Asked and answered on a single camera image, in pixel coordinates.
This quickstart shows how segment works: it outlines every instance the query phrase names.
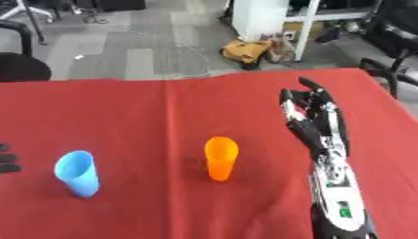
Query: brown bag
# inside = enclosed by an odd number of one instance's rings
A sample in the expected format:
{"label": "brown bag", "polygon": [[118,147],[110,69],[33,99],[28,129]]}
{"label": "brown bag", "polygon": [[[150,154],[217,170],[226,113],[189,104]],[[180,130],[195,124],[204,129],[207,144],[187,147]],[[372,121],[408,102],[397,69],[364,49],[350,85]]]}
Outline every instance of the brown bag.
{"label": "brown bag", "polygon": [[249,70],[258,67],[261,55],[271,46],[271,40],[255,42],[233,40],[222,48],[221,53],[224,57],[241,63],[242,68]]}

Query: wire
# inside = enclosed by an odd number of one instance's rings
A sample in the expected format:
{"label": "wire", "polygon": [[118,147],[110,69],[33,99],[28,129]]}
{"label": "wire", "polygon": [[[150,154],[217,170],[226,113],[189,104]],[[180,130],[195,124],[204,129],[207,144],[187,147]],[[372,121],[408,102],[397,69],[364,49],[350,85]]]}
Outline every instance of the wire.
{"label": "wire", "polygon": [[193,48],[193,47],[191,47],[191,46],[189,46],[189,45],[187,45],[187,44],[184,44],[184,43],[181,43],[181,42],[175,41],[175,40],[173,40],[173,39],[171,39],[171,38],[162,37],[162,36],[159,36],[159,35],[153,35],[153,34],[144,33],[144,32],[136,32],[136,31],[133,31],[133,30],[127,30],[127,29],[123,29],[123,30],[127,31],[128,33],[135,34],[135,35],[150,36],[150,37],[154,37],[154,38],[157,38],[157,39],[162,39],[162,40],[165,40],[165,41],[167,41],[167,42],[174,43],[176,46],[184,47],[184,48],[187,48],[187,49],[189,49],[189,50],[191,50],[191,51],[195,52],[195,53],[196,53],[199,57],[201,57],[201,58],[204,60],[204,63],[205,63],[205,68],[206,68],[206,70],[205,70],[205,71],[206,71],[206,72],[205,72],[205,73],[203,73],[203,74],[200,74],[200,75],[195,75],[195,76],[183,76],[183,77],[184,77],[184,78],[210,77],[210,73],[209,73],[209,59],[207,59],[207,57],[205,57],[203,54],[201,54],[201,53],[200,53],[197,49],[195,49],[195,48]]}
{"label": "wire", "polygon": [[83,18],[83,21],[87,24],[108,24],[109,21],[105,19],[97,19],[97,12],[92,9],[83,9],[87,13],[87,17]]}

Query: cup rim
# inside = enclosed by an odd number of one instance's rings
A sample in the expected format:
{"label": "cup rim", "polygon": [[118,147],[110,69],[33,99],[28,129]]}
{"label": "cup rim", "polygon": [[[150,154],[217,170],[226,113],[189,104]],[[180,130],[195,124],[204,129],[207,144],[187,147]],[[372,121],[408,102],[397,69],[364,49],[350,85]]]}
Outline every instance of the cup rim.
{"label": "cup rim", "polygon": [[[86,154],[90,158],[89,165],[88,165],[87,169],[82,174],[79,174],[79,175],[74,176],[74,177],[62,177],[59,174],[57,174],[59,165],[62,164],[63,162],[65,162],[65,160],[70,158],[73,154],[78,154],[78,153]],[[84,175],[87,172],[87,170],[89,168],[91,168],[92,164],[93,164],[93,156],[91,155],[91,153],[89,153],[86,150],[74,150],[74,151],[71,151],[71,152],[68,152],[68,153],[62,155],[61,158],[59,160],[57,160],[57,162],[55,162],[54,175],[60,180],[72,180],[72,179],[75,179],[75,178],[78,178],[78,177]]]}

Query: blue cup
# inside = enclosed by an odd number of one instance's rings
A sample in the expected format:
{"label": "blue cup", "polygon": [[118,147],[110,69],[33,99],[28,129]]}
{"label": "blue cup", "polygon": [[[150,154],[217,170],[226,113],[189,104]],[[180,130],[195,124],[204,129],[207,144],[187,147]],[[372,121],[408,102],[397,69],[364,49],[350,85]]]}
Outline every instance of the blue cup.
{"label": "blue cup", "polygon": [[54,174],[82,198],[89,198],[99,190],[93,156],[87,151],[78,150],[62,156],[55,163]]}

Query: orange cup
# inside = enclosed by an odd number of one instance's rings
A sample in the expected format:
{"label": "orange cup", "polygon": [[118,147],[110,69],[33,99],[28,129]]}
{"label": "orange cup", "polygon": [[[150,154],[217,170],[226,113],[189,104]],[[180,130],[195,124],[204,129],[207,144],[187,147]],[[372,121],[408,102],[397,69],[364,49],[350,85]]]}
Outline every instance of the orange cup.
{"label": "orange cup", "polygon": [[237,144],[227,137],[213,137],[204,146],[209,176],[216,181],[226,181],[230,177],[238,156]]}

